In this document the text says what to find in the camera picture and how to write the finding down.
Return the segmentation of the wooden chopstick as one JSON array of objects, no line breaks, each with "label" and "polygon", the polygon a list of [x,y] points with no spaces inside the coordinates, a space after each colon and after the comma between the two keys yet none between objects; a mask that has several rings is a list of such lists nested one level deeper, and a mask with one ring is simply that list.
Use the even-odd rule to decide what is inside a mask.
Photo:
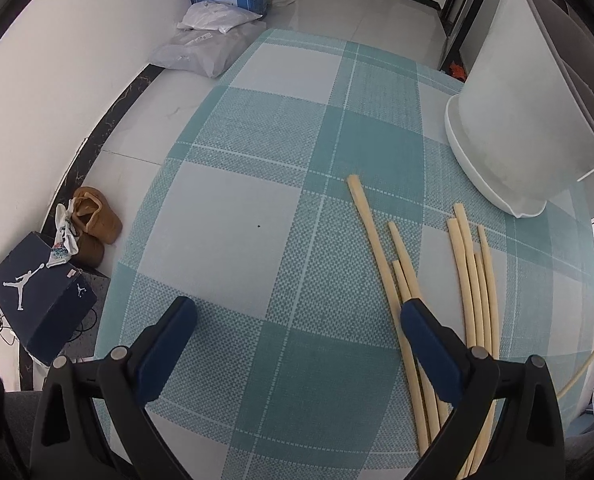
[{"label": "wooden chopstick", "polygon": [[490,311],[491,324],[491,344],[492,355],[495,359],[500,358],[500,318],[498,307],[498,295],[496,286],[496,277],[494,265],[492,264],[491,251],[488,244],[485,228],[480,224],[477,226],[478,236],[480,237],[480,252],[483,257],[484,272],[486,276],[486,286],[488,294],[488,304]]},{"label": "wooden chopstick", "polygon": [[412,413],[416,431],[417,447],[419,448],[419,455],[423,455],[428,448],[428,430],[426,427],[426,416],[424,410],[424,402],[422,396],[421,385],[419,384],[419,376],[417,376],[416,364],[413,358],[413,353],[407,338],[405,338],[401,323],[401,303],[395,281],[393,280],[393,273],[390,271],[389,264],[385,257],[381,241],[379,240],[378,232],[372,216],[372,212],[367,202],[367,197],[363,192],[363,188],[359,177],[356,174],[351,174],[347,179],[348,188],[355,203],[355,208],[358,210],[360,219],[362,220],[365,232],[367,232],[367,239],[369,240],[373,256],[377,265],[379,277],[381,278],[385,295],[388,302],[391,318],[393,319],[393,328],[395,329],[399,348],[401,351],[403,369],[405,379],[408,382],[410,393]]},{"label": "wooden chopstick", "polygon": [[[398,260],[393,260],[393,272],[395,272],[397,284],[399,286],[399,292],[401,293],[402,300],[409,300],[412,298],[409,286],[405,280],[402,266]],[[417,370],[419,371],[419,382],[421,383],[423,391],[423,399],[425,403],[426,420],[428,425],[428,432],[431,435],[429,437],[434,440],[441,426],[448,418],[449,410],[447,404],[439,400],[431,382],[429,381],[425,370],[421,364],[416,363]]]},{"label": "wooden chopstick", "polygon": [[470,276],[468,275],[468,265],[466,264],[465,247],[458,220],[456,218],[449,218],[447,220],[447,226],[460,284],[463,306],[465,344],[468,347],[473,347],[476,344],[476,326]]},{"label": "wooden chopstick", "polygon": [[459,222],[465,247],[468,275],[470,276],[476,326],[476,344],[473,347],[483,347],[492,354],[490,311],[483,257],[475,252],[470,224],[468,223],[468,217],[466,217],[465,208],[461,203],[454,204],[454,216],[451,218],[456,218]]},{"label": "wooden chopstick", "polygon": [[[419,288],[419,282],[417,281],[417,277],[412,266],[412,261],[410,259],[408,250],[405,249],[396,223],[393,221],[388,222],[388,229],[391,238],[393,239],[393,244],[395,244],[399,263],[405,282],[409,287],[409,292],[411,292],[413,298],[421,299],[422,294],[421,289]],[[426,408],[426,420],[428,422],[429,440],[433,441],[437,437],[437,434],[439,434],[439,430],[441,428],[440,408],[435,390],[431,385],[425,370],[423,370],[421,365],[418,365],[417,368],[419,369],[419,377],[421,377],[423,399]]]}]

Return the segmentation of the navy jordan shoe box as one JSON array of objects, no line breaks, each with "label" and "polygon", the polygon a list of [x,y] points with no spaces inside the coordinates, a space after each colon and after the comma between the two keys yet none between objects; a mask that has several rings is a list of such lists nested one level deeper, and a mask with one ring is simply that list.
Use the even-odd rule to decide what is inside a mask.
[{"label": "navy jordan shoe box", "polygon": [[20,344],[48,365],[56,359],[97,296],[70,263],[49,268],[48,246],[31,232],[0,263],[0,308]]}]

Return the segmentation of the white sock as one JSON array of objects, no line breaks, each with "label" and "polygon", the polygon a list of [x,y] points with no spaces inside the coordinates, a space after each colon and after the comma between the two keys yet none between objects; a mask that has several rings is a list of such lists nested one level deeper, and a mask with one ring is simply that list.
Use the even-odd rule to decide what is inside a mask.
[{"label": "white sock", "polygon": [[76,241],[76,230],[71,222],[73,214],[73,200],[68,205],[58,204],[55,209],[55,238],[50,255],[45,266],[47,269],[61,266],[70,261],[73,256],[78,255],[79,246]]}]

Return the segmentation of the brown shoe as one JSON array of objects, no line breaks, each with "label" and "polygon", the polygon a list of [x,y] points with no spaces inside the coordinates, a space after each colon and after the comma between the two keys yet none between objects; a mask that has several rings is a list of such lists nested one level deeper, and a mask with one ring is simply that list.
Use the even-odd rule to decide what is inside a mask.
[{"label": "brown shoe", "polygon": [[72,206],[71,221],[79,247],[76,262],[97,268],[104,259],[105,247],[118,240],[122,222],[105,195],[91,186],[74,191]]}]

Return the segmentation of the teal plaid tablecloth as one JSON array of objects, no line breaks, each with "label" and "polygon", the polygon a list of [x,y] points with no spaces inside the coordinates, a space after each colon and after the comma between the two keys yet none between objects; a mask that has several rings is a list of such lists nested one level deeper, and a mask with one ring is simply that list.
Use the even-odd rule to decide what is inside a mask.
[{"label": "teal plaid tablecloth", "polygon": [[518,219],[454,158],[459,81],[402,56],[271,29],[181,131],[129,225],[96,352],[131,344],[178,296],[198,323],[159,398],[160,434],[195,479],[400,479],[416,432],[385,292],[346,180],[385,255],[397,226],[425,304],[463,332],[447,221],[462,204],[494,263],[501,354],[540,354],[560,410],[592,348],[594,247],[584,189]]}]

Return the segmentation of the white utensil holder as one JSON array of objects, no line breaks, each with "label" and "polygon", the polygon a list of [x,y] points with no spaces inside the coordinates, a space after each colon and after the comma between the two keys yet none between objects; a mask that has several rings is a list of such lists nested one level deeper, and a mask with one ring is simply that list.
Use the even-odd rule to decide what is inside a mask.
[{"label": "white utensil holder", "polygon": [[594,172],[594,44],[552,0],[500,0],[445,124],[492,205],[539,216]]}]

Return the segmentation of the grey plastic parcel bag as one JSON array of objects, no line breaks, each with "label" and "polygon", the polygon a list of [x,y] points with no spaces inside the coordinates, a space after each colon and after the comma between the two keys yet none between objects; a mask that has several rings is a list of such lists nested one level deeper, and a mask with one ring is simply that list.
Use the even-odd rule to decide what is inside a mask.
[{"label": "grey plastic parcel bag", "polygon": [[265,22],[236,26],[226,34],[217,30],[182,30],[156,48],[148,63],[165,70],[184,70],[217,78],[228,70],[267,29]]}]

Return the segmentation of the black open door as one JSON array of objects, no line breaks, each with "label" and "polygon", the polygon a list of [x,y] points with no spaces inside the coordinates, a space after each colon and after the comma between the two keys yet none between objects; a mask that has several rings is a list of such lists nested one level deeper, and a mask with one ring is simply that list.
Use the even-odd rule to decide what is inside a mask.
[{"label": "black open door", "polygon": [[452,63],[468,72],[497,12],[500,0],[447,0],[439,18],[446,32],[438,69],[449,73]]}]

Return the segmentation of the white plastic parcel bag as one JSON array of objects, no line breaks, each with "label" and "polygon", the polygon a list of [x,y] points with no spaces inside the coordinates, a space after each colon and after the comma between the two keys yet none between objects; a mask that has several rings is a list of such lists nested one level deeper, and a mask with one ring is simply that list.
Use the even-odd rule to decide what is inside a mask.
[{"label": "white plastic parcel bag", "polygon": [[177,29],[214,30],[226,34],[231,29],[262,18],[261,14],[216,1],[193,3],[177,24]]}]

